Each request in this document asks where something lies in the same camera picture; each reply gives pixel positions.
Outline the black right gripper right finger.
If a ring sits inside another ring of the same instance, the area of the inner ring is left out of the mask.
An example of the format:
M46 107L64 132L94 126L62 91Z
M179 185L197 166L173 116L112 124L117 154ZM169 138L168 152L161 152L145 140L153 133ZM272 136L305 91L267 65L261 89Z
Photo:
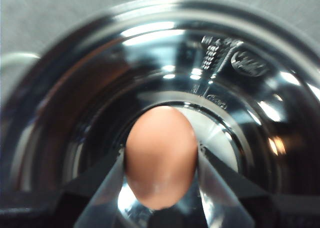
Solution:
M197 177L210 228L318 228L320 198L268 192L198 147Z

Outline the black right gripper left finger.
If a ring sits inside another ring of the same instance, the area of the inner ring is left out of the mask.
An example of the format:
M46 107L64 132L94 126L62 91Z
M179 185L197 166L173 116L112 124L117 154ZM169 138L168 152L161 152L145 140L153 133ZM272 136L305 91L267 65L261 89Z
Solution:
M2 228L111 228L124 179L124 149L56 190L0 194Z

